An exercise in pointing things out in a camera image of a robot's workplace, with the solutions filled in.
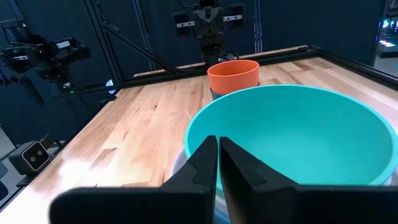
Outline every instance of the bowl rim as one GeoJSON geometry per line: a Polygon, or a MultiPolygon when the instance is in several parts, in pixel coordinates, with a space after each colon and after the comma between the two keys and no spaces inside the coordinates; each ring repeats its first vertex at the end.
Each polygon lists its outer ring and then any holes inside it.
{"type": "MultiPolygon", "coordinates": [[[[223,100],[226,97],[229,97],[231,95],[234,94],[239,94],[242,91],[251,91],[253,89],[256,88],[283,88],[283,87],[295,87],[295,88],[310,88],[310,89],[314,89],[314,90],[321,90],[321,91],[326,91],[329,92],[331,94],[335,94],[338,96],[342,96],[348,100],[351,100],[353,102],[358,103],[360,106],[363,106],[364,108],[368,109],[373,115],[376,116],[376,118],[378,118],[382,124],[384,125],[384,127],[386,127],[390,137],[391,137],[391,143],[392,143],[392,152],[391,152],[391,158],[390,161],[388,162],[387,166],[384,168],[384,170],[375,178],[373,179],[369,185],[382,185],[394,172],[395,168],[398,165],[398,135],[395,132],[394,128],[391,126],[391,124],[383,117],[381,116],[381,114],[379,114],[375,109],[373,109],[372,107],[368,106],[367,104],[351,97],[351,96],[347,96],[344,95],[340,92],[334,91],[334,90],[327,90],[324,88],[319,88],[319,87],[315,87],[315,86],[305,86],[305,85],[285,85],[285,84],[278,84],[278,85],[261,85],[261,86],[255,86],[255,87],[251,87],[251,88],[246,88],[243,90],[239,90],[239,91],[235,91],[233,93],[224,95],[212,102],[210,102],[209,104],[207,104],[205,107],[203,107],[199,112],[196,113],[196,115],[191,119],[191,121],[189,122],[186,130],[185,130],[185,135],[184,135],[184,149],[185,149],[185,155],[187,156],[187,158],[191,157],[191,153],[189,151],[189,147],[188,147],[188,134],[189,134],[189,130],[191,129],[191,126],[193,124],[193,122],[198,118],[198,116],[205,110],[207,109],[207,107],[211,106],[213,103],[223,100]]],[[[221,185],[217,184],[216,188],[218,190],[221,190],[221,185]]]]}

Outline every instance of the light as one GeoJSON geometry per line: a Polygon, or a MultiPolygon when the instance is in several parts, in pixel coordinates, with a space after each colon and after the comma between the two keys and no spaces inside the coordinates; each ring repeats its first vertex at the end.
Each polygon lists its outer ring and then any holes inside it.
{"type": "Polygon", "coordinates": [[[384,45],[385,47],[393,47],[393,46],[396,46],[396,44],[387,42],[387,41],[385,41],[385,40],[380,40],[380,44],[381,44],[381,45],[384,45]]]}
{"type": "Polygon", "coordinates": [[[389,25],[389,22],[387,19],[385,19],[383,22],[383,28],[386,28],[388,25],[389,25]]]}

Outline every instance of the black metal bar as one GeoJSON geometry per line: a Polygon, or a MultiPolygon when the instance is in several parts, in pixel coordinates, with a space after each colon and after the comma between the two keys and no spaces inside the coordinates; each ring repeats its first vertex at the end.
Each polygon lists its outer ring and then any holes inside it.
{"type": "Polygon", "coordinates": [[[108,50],[109,50],[109,52],[111,52],[112,60],[113,60],[114,66],[115,66],[115,67],[117,68],[117,70],[119,71],[119,73],[118,73],[118,74],[119,74],[119,75],[118,75],[118,78],[119,78],[120,81],[121,81],[120,83],[123,83],[124,80],[126,79],[126,77],[125,77],[125,75],[124,75],[124,73],[123,73],[123,69],[122,69],[122,67],[120,66],[119,60],[118,60],[118,58],[117,58],[117,56],[116,56],[116,51],[114,50],[111,37],[109,36],[109,33],[108,33],[108,32],[104,32],[104,36],[105,36],[105,39],[107,40],[107,42],[109,43],[109,45],[108,45],[108,50]]]}
{"type": "Polygon", "coordinates": [[[115,27],[109,25],[106,22],[102,23],[104,29],[109,32],[110,34],[115,35],[118,37],[120,40],[122,40],[124,43],[128,44],[128,46],[132,47],[134,50],[136,50],[138,53],[140,53],[142,56],[152,60],[155,62],[157,65],[161,66],[164,70],[168,71],[170,74],[177,74],[180,71],[177,68],[174,68],[171,65],[168,65],[165,63],[163,60],[159,59],[152,53],[148,52],[147,50],[143,49],[140,45],[137,45],[133,41],[129,40],[127,37],[122,35],[119,30],[117,30],[115,27]]]}
{"type": "Polygon", "coordinates": [[[257,0],[257,10],[258,10],[258,18],[257,18],[257,24],[259,26],[259,50],[262,52],[262,15],[261,15],[261,0],[257,0]]]}
{"type": "Polygon", "coordinates": [[[10,5],[12,6],[12,9],[14,10],[15,14],[17,15],[18,19],[24,20],[24,17],[22,16],[21,12],[19,12],[19,9],[17,7],[17,4],[15,3],[14,0],[9,0],[10,5]]]}
{"type": "Polygon", "coordinates": [[[258,0],[254,0],[254,52],[260,53],[259,50],[259,15],[258,15],[258,0]]]}
{"type": "Polygon", "coordinates": [[[115,61],[114,55],[112,55],[108,49],[108,46],[111,43],[109,43],[109,40],[105,37],[104,32],[102,30],[102,25],[101,25],[102,19],[99,18],[100,15],[98,14],[98,11],[96,10],[95,7],[96,3],[93,2],[93,0],[84,0],[84,3],[87,10],[87,15],[91,20],[91,23],[99,40],[102,53],[105,57],[106,64],[109,68],[109,71],[111,72],[112,81],[115,84],[122,83],[123,80],[121,79],[120,71],[118,70],[114,62],[115,61]]]}
{"type": "Polygon", "coordinates": [[[294,60],[303,60],[303,59],[313,58],[313,57],[316,57],[317,55],[318,55],[318,52],[316,50],[297,49],[294,52],[289,52],[287,54],[280,54],[280,55],[274,56],[274,57],[265,57],[265,58],[254,57],[254,58],[245,58],[245,59],[255,60],[260,65],[272,65],[275,63],[291,62],[294,60]]]}
{"type": "Polygon", "coordinates": [[[67,99],[63,99],[62,102],[63,102],[63,105],[65,106],[65,108],[67,109],[67,111],[73,121],[73,124],[75,125],[77,130],[79,130],[80,129],[79,121],[77,120],[73,110],[70,108],[69,102],[67,101],[67,99]]]}
{"type": "Polygon", "coordinates": [[[342,68],[357,73],[358,75],[364,76],[389,88],[398,90],[398,78],[388,73],[381,72],[368,65],[344,59],[321,49],[318,50],[318,54],[319,57],[339,65],[342,68]]]}
{"type": "MultiPolygon", "coordinates": [[[[139,30],[141,32],[142,41],[144,42],[145,49],[147,49],[150,53],[153,53],[152,47],[150,46],[150,42],[148,39],[147,27],[144,22],[144,15],[141,11],[141,2],[139,0],[131,0],[134,11],[136,12],[137,22],[139,26],[139,30]]],[[[156,69],[153,61],[148,60],[149,68],[154,71],[156,69]]]]}
{"type": "Polygon", "coordinates": [[[206,75],[206,70],[193,70],[193,71],[189,71],[189,72],[178,73],[175,75],[170,75],[167,72],[160,72],[155,75],[143,75],[141,77],[134,77],[131,81],[128,81],[126,83],[122,83],[119,85],[101,86],[101,87],[96,87],[96,88],[89,88],[87,90],[74,91],[73,93],[57,94],[57,95],[52,95],[52,98],[74,97],[74,96],[84,95],[84,94],[93,93],[93,92],[97,92],[97,91],[110,91],[110,90],[117,90],[117,89],[123,89],[123,88],[131,88],[131,87],[135,87],[135,86],[150,85],[150,84],[155,84],[155,83],[160,83],[160,82],[179,80],[179,79],[183,79],[183,78],[197,77],[197,76],[201,76],[201,75],[206,75]]]}
{"type": "MultiPolygon", "coordinates": [[[[273,63],[281,63],[287,62],[290,60],[301,60],[305,58],[311,58],[317,56],[317,49],[313,49],[311,47],[302,47],[295,50],[290,50],[286,52],[277,52],[273,54],[267,55],[259,55],[253,56],[249,58],[245,58],[248,60],[255,60],[260,63],[260,65],[269,65],[273,63]]],[[[143,75],[132,78],[130,81],[113,85],[113,86],[97,86],[93,88],[89,88],[87,90],[77,90],[73,93],[61,93],[52,95],[53,98],[66,98],[66,97],[74,97],[79,95],[84,95],[87,93],[97,92],[97,91],[110,91],[117,90],[122,88],[130,88],[141,85],[148,85],[160,82],[167,82],[172,80],[178,80],[182,78],[191,78],[200,75],[206,75],[206,67],[204,65],[199,65],[197,67],[188,68],[183,70],[184,72],[178,73],[176,75],[170,75],[169,72],[159,72],[151,75],[143,75]]]]}

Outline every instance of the cup rim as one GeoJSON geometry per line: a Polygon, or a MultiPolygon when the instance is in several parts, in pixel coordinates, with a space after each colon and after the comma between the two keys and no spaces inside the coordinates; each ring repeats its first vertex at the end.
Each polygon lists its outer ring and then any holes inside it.
{"type": "Polygon", "coordinates": [[[216,64],[216,65],[211,66],[211,67],[207,70],[207,74],[208,74],[209,76],[212,76],[212,77],[219,77],[219,78],[236,77],[236,76],[244,75],[244,74],[247,74],[247,73],[251,73],[251,72],[253,72],[253,71],[259,69],[259,67],[260,67],[260,64],[259,64],[258,62],[256,62],[256,61],[253,61],[253,60],[240,60],[240,59],[239,59],[239,60],[231,60],[231,61],[221,62],[221,63],[218,63],[218,64],[216,64]],[[227,64],[227,63],[236,63],[236,62],[249,62],[249,63],[252,63],[252,64],[256,64],[256,67],[255,67],[254,69],[252,69],[252,70],[249,70],[249,71],[246,71],[246,72],[243,72],[243,73],[239,73],[239,74],[234,74],[234,75],[215,75],[215,74],[211,74],[211,73],[209,72],[211,69],[213,69],[213,68],[215,68],[215,67],[219,67],[219,66],[225,65],[225,64],[227,64]]]}

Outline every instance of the teal bowl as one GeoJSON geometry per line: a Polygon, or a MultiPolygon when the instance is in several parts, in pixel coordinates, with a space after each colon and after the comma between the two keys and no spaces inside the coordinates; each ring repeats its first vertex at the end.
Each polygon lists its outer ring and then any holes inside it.
{"type": "Polygon", "coordinates": [[[310,86],[257,86],[211,102],[188,125],[188,158],[209,135],[229,137],[300,184],[382,185],[398,164],[398,137],[379,113],[310,86]]]}

